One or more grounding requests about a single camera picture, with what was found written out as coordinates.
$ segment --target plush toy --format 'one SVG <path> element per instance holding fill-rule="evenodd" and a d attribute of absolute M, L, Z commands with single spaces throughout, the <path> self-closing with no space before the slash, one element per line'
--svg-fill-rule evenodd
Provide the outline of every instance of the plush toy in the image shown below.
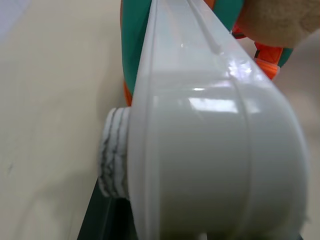
<path fill-rule="evenodd" d="M 124 90 L 130 104 L 152 0 L 121 0 Z M 272 80 L 293 48 L 320 27 L 320 0 L 204 0 L 236 39 L 254 41 Z"/>

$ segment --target beige fabric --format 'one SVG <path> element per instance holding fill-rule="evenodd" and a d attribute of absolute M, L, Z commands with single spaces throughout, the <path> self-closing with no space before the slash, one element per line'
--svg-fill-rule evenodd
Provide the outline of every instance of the beige fabric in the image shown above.
<path fill-rule="evenodd" d="M 320 27 L 320 0 L 245 0 L 238 26 L 256 42 L 293 48 Z"/>

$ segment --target green fabric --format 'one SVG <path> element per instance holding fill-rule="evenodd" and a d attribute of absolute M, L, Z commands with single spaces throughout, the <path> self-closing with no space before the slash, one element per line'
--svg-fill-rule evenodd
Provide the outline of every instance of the green fabric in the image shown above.
<path fill-rule="evenodd" d="M 281 54 L 281 57 L 278 62 L 278 66 L 281 68 L 289 59 L 290 55 L 293 52 L 293 48 L 284 48 Z"/>
<path fill-rule="evenodd" d="M 139 61 L 144 44 L 151 0 L 122 2 L 122 67 L 126 85 L 134 93 Z"/>
<path fill-rule="evenodd" d="M 245 0 L 216 0 L 213 6 L 214 14 L 229 31 L 237 22 Z"/>

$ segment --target beige surface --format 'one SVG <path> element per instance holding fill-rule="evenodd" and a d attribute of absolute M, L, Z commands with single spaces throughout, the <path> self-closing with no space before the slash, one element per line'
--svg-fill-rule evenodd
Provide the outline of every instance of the beige surface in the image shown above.
<path fill-rule="evenodd" d="M 1 240 L 77 238 L 105 117 L 124 104 L 119 8 L 32 0 L 0 42 Z M 317 33 L 301 45 L 277 78 L 312 157 L 305 240 L 320 236 L 319 41 Z"/>

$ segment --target white plastic object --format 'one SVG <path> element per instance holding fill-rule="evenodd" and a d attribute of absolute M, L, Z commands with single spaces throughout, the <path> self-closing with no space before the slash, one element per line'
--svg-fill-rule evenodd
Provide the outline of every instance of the white plastic object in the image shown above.
<path fill-rule="evenodd" d="M 202 0 L 152 0 L 127 157 L 140 240 L 298 238 L 301 128 Z"/>

